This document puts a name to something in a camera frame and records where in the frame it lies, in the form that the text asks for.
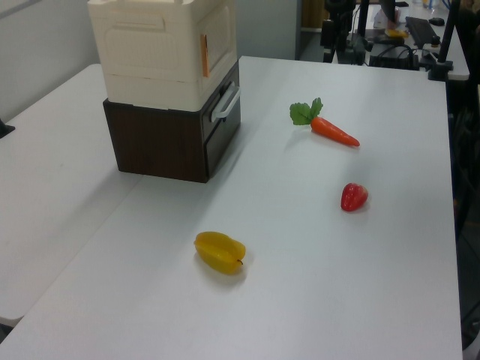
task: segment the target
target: storage box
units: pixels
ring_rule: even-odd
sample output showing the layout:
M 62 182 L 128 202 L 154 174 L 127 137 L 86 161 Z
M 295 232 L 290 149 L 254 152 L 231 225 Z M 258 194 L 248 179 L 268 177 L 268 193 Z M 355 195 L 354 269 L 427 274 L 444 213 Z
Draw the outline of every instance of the storage box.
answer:
M 237 61 L 233 0 L 90 0 L 111 102 L 200 111 Z
M 236 64 L 200 111 L 103 102 L 118 169 L 207 182 L 240 125 Z

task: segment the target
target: dark brown drawer unit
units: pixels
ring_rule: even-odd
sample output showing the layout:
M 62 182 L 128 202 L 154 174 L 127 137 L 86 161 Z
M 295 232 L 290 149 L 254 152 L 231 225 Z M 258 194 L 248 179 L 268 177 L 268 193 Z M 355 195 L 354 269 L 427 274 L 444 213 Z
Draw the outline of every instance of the dark brown drawer unit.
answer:
M 103 108 L 118 169 L 207 182 L 240 125 L 240 100 L 230 96 L 233 85 L 239 85 L 238 63 L 198 112 L 150 109 L 105 100 Z M 229 108 L 229 115 L 212 122 L 212 113 L 215 107 L 221 107 L 220 102 Z

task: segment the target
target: toy carrot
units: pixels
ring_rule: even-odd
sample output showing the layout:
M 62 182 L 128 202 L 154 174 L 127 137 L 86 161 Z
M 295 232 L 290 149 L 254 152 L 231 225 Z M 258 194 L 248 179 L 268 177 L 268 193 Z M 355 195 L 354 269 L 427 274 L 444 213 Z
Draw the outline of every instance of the toy carrot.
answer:
M 310 124 L 312 131 L 316 134 L 328 137 L 344 145 L 360 146 L 360 142 L 356 138 L 324 118 L 317 117 L 322 107 L 323 104 L 319 97 L 313 101 L 311 107 L 306 103 L 294 103 L 290 106 L 290 118 L 292 118 L 294 125 Z
M 338 143 L 348 146 L 360 146 L 360 142 L 355 137 L 350 136 L 324 118 L 313 118 L 310 126 L 314 133 L 328 137 Z

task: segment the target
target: keyboard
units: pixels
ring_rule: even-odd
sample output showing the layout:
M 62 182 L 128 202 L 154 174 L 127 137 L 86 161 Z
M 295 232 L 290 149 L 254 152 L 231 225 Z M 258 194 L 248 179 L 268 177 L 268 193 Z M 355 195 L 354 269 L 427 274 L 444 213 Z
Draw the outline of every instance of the keyboard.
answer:
M 432 37 L 437 36 L 427 20 L 409 16 L 407 16 L 405 20 L 409 33 L 412 35 L 415 45 L 419 49 L 422 49 L 425 44 L 431 44 Z

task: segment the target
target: yellow object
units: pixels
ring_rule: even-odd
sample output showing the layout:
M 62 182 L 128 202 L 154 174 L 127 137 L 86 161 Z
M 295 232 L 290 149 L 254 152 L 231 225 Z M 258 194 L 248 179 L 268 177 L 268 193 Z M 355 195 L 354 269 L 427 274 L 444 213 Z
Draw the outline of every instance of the yellow object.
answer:
M 245 246 L 221 232 L 201 232 L 194 244 L 202 260 L 218 272 L 234 274 L 243 265 Z
M 394 30 L 393 28 L 387 28 L 385 33 L 390 38 L 408 38 L 408 32 L 404 30 Z

